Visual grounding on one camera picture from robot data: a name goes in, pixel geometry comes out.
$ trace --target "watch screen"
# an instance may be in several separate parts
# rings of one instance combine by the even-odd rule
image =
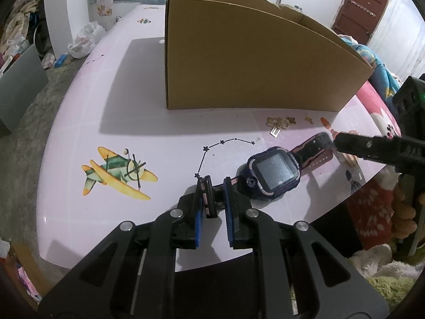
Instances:
[[[275,153],[256,164],[270,190],[298,175],[297,168],[287,155]]]

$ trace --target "white table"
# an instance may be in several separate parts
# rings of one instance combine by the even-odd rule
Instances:
[[[138,23],[141,19],[151,23]],[[38,243],[41,257],[49,262],[73,267],[120,222],[147,223],[175,206],[180,196],[194,190],[196,173],[221,183],[255,153],[275,145],[292,149],[326,131],[320,118],[330,121],[335,131],[380,135],[356,97],[339,114],[280,109],[168,111],[163,40],[164,6],[141,5],[108,33],[70,86],[50,132],[38,187]],[[297,123],[277,138],[271,136],[267,117],[287,116]],[[99,183],[83,196],[86,174],[81,166],[90,165],[90,160],[104,163],[98,147],[125,158],[128,149],[130,156],[134,153],[146,162],[146,169],[158,177],[158,182],[141,183],[141,191],[151,200],[134,199]],[[349,168],[334,157],[303,176],[298,187],[279,200],[253,205],[283,223],[313,221],[351,195],[346,170],[364,184],[382,168],[362,159],[358,164]],[[129,184],[137,188],[137,182]],[[198,250],[178,251],[176,270],[248,252],[229,247],[221,212],[218,219],[204,221]]]

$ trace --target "silver screw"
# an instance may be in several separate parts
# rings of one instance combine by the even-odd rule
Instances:
[[[171,210],[169,214],[171,215],[171,217],[180,218],[181,216],[183,216],[183,211],[180,209],[174,209]]]
[[[299,221],[299,222],[296,223],[295,227],[299,231],[307,231],[309,229],[309,224],[307,222],[304,222],[304,221]]]
[[[120,224],[120,229],[122,231],[130,231],[131,229],[133,229],[133,224],[129,221],[122,222]]]
[[[251,217],[251,218],[255,218],[255,217],[258,217],[258,215],[259,215],[260,213],[256,210],[256,209],[248,209],[247,211],[246,211],[246,215],[248,216],[248,217]]]

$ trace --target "brown door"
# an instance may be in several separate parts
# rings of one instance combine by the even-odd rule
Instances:
[[[332,29],[367,44],[388,0],[345,0]]]

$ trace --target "watch face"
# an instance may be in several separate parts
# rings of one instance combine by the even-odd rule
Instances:
[[[298,167],[283,150],[258,158],[253,162],[252,169],[261,186],[269,193],[289,185],[299,176]]]

